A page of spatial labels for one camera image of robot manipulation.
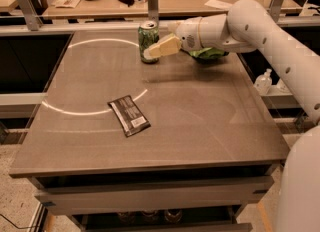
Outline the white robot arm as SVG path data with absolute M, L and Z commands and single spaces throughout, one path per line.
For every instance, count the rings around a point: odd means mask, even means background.
M 285 162 L 275 232 L 320 232 L 320 56 L 282 30 L 254 0 L 239 0 L 226 14 L 168 25 L 169 34 L 144 51 L 159 58 L 179 50 L 215 47 L 259 50 L 313 121 Z

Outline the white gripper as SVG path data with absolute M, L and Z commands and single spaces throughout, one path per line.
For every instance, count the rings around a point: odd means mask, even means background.
M 161 38 L 157 43 L 148 47 L 143 55 L 146 59 L 156 59 L 163 56 L 176 54 L 181 49 L 196 51 L 201 49 L 199 38 L 200 17 L 189 18 L 183 21 L 171 21 L 168 23 L 170 34 Z

